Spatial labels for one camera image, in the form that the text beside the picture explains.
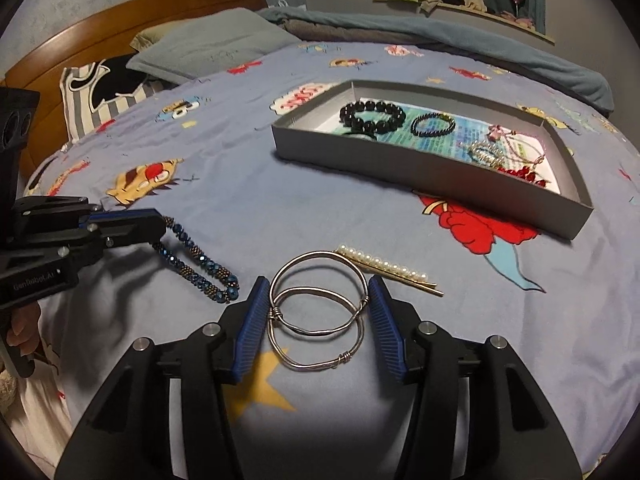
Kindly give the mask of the person left hand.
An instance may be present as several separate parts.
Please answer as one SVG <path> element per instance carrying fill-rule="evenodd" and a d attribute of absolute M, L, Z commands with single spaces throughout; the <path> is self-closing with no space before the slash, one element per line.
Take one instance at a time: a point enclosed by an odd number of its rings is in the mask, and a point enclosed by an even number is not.
<path fill-rule="evenodd" d="M 22 356 L 33 354 L 40 343 L 38 328 L 40 315 L 40 305 L 36 302 L 17 308 L 12 312 L 6 343 L 11 348 L 20 350 Z"/>

